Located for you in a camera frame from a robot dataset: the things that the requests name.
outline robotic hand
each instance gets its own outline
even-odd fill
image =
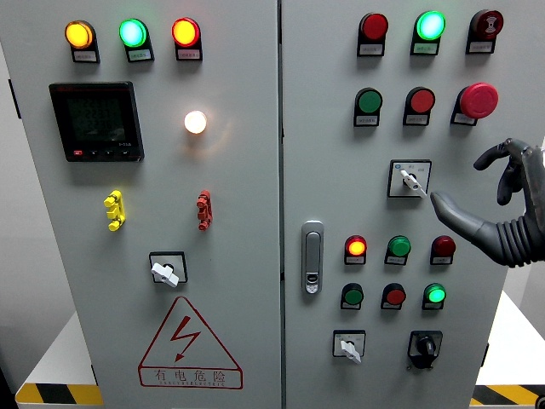
[[[488,168],[509,156],[497,189],[497,203],[506,205],[513,192],[524,191],[526,213],[511,222],[491,223],[460,209],[446,193],[431,193],[438,219],[481,249],[498,264],[514,267],[545,260],[545,167],[539,147],[507,139],[483,153],[473,164]]]

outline digital meter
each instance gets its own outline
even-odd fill
[[[69,162],[139,162],[144,149],[129,81],[49,86]]]

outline yellow black hazard stripe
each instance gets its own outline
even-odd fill
[[[477,385],[471,406],[534,406],[545,385]]]
[[[17,403],[55,403],[67,405],[104,405],[96,385],[25,383],[15,396]]]

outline yellow terminal block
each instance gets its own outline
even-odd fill
[[[125,208],[123,206],[123,195],[120,191],[114,190],[104,199],[104,206],[107,208],[106,217],[112,222],[108,225],[111,232],[119,230],[125,223]]]

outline electrical hazard warning sign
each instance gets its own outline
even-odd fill
[[[203,316],[177,297],[138,365],[142,386],[242,389],[242,368]]]

